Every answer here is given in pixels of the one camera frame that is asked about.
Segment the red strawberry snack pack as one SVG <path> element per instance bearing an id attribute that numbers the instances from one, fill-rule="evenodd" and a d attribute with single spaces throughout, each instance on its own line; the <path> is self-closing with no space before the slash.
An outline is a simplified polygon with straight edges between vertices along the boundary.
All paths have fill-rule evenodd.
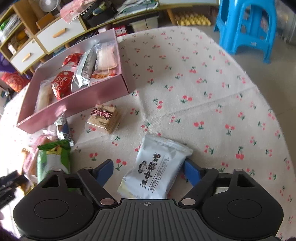
<path id="1" fill-rule="evenodd" d="M 55 97 L 60 100 L 71 93 L 71 84 L 75 74 L 72 71 L 61 71 L 52 81 Z"/>

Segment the green chips snack pack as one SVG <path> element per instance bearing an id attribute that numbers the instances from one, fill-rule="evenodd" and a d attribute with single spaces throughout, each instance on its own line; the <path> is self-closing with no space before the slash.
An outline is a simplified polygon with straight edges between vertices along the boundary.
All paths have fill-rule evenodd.
<path id="1" fill-rule="evenodd" d="M 37 180 L 40 183 L 50 172 L 70 173 L 70 142 L 55 141 L 38 146 Z"/>

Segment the orange white cookie pack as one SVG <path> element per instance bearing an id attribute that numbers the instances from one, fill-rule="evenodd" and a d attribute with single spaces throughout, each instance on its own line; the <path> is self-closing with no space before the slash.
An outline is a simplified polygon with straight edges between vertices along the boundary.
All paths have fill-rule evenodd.
<path id="1" fill-rule="evenodd" d="M 112 69 L 110 69 L 110 70 L 96 70 L 91 75 L 90 82 L 88 85 L 89 86 L 95 85 L 97 83 L 100 83 L 101 81 L 103 81 L 107 77 L 113 77 L 116 75 L 117 75 L 117 71 L 115 69 L 114 70 L 112 70 Z"/>

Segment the blue plastic stool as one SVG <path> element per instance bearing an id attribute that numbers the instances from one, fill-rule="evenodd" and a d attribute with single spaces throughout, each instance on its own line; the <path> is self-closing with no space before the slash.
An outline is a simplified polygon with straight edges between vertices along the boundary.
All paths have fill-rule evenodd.
<path id="1" fill-rule="evenodd" d="M 275 1 L 220 1 L 214 31 L 229 54 L 241 46 L 251 47 L 262 51 L 263 61 L 270 63 L 276 26 Z"/>

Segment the clear rice cracker pack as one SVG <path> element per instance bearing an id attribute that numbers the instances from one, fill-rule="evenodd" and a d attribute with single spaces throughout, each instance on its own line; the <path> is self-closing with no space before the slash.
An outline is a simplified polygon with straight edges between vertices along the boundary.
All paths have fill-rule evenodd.
<path id="1" fill-rule="evenodd" d="M 46 108 L 49 104 L 52 103 L 54 98 L 54 93 L 52 89 L 52 80 L 48 79 L 41 83 L 39 93 L 37 96 L 35 112 L 40 111 L 43 108 Z"/>

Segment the cherry print tablecloth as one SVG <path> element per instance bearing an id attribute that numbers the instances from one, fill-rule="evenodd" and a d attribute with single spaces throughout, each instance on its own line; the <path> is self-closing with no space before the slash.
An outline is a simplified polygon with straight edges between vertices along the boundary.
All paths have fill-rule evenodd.
<path id="1" fill-rule="evenodd" d="M 74 141 L 70 173 L 53 171 L 40 183 L 28 177 L 29 193 L 13 191 L 2 210 L 1 230 L 14 240 L 295 240 L 292 160 L 273 109 L 240 65 L 197 28 L 116 39 L 129 93 L 97 104 L 118 108 L 117 128 L 86 132 L 97 104 L 65 115 Z M 114 45 L 94 47 L 94 71 L 116 70 Z M 1 174 L 23 170 L 40 135 L 57 137 L 55 122 L 35 133 L 17 127 L 27 89 L 1 118 Z M 183 144 L 193 150 L 186 159 L 217 169 L 213 194 L 200 206 L 179 206 L 192 189 L 182 165 L 166 199 L 122 197 L 117 190 L 145 135 Z M 117 206 L 98 206 L 77 175 L 107 159 L 113 174 L 104 189 Z"/>

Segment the long white snack bar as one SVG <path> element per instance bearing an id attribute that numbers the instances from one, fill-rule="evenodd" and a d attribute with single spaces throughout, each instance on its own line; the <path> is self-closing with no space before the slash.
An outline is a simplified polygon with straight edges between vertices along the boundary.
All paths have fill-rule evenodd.
<path id="1" fill-rule="evenodd" d="M 72 80 L 71 92 L 76 92 L 89 84 L 96 59 L 97 54 L 94 46 L 82 55 L 76 68 L 75 77 Z"/>

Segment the red drum toy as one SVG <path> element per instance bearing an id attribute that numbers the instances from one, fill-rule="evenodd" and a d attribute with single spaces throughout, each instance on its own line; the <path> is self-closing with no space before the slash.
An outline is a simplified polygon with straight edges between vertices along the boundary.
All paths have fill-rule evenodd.
<path id="1" fill-rule="evenodd" d="M 3 80 L 12 90 L 19 93 L 24 87 L 29 84 L 29 80 L 17 73 L 5 72 L 1 80 Z"/>

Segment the pink cardboard box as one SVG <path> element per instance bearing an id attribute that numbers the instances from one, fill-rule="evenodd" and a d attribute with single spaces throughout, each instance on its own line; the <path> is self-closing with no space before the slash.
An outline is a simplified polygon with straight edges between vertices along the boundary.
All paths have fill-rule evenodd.
<path id="1" fill-rule="evenodd" d="M 77 72 L 75 67 L 62 66 L 67 56 L 73 53 L 85 53 L 94 45 L 107 42 L 114 45 L 114 55 L 117 63 L 116 75 L 96 80 L 93 84 L 82 84 L 78 77 L 74 76 L 70 82 L 70 91 L 67 96 L 60 100 L 55 98 L 52 104 L 36 111 L 42 81 L 53 80 L 62 71 Z M 128 93 L 128 83 L 119 56 L 115 30 L 111 29 L 74 45 L 36 70 L 25 93 L 17 127 L 27 133 L 35 133 L 53 124 L 62 112 L 65 112 L 66 116 L 72 116 L 93 107 L 97 103 L 105 103 Z"/>

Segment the yellow egg tray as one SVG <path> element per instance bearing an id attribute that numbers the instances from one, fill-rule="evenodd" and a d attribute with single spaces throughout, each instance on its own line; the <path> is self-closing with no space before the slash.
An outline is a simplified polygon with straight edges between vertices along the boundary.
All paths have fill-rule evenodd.
<path id="1" fill-rule="evenodd" d="M 210 26 L 211 21 L 203 14 L 195 12 L 180 12 L 174 14 L 175 21 L 179 26 Z"/>

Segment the white monkey biscuit pack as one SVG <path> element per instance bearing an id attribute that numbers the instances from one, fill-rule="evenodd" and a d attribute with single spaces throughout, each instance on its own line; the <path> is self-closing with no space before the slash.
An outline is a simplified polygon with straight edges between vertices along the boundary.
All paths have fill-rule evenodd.
<path id="1" fill-rule="evenodd" d="M 133 168 L 118 193 L 124 198 L 166 199 L 185 159 L 193 150 L 167 138 L 145 135 Z"/>

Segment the brown cracker pack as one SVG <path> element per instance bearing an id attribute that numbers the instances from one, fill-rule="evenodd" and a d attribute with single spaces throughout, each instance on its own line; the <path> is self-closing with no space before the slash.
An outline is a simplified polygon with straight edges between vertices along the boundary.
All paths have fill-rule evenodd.
<path id="1" fill-rule="evenodd" d="M 117 128 L 120 117 L 116 106 L 97 104 L 86 120 L 86 132 L 101 131 L 111 134 Z"/>

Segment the silver truffle chocolate pack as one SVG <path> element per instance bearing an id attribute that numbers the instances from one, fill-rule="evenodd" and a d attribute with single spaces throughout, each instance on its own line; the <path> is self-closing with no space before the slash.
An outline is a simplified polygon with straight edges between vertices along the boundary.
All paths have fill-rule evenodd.
<path id="1" fill-rule="evenodd" d="M 57 128 L 57 137 L 60 141 L 68 140 L 70 147 L 74 146 L 74 141 L 70 128 L 67 122 L 67 118 L 64 113 L 62 113 L 55 121 L 55 126 Z"/>

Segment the small white fan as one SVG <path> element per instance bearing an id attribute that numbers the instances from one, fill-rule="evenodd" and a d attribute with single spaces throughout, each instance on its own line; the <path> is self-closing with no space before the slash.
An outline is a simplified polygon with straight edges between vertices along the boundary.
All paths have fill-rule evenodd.
<path id="1" fill-rule="evenodd" d="M 57 8 L 59 5 L 58 0 L 39 0 L 39 6 L 42 11 L 49 13 Z"/>

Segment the pink cherry cloth cover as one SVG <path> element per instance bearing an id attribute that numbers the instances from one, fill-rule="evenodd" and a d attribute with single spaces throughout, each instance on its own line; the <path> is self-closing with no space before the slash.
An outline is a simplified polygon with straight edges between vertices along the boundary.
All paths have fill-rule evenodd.
<path id="1" fill-rule="evenodd" d="M 74 0 L 64 5 L 60 10 L 61 18 L 67 22 L 71 23 L 80 15 L 86 13 L 87 10 L 96 2 L 96 0 Z"/>

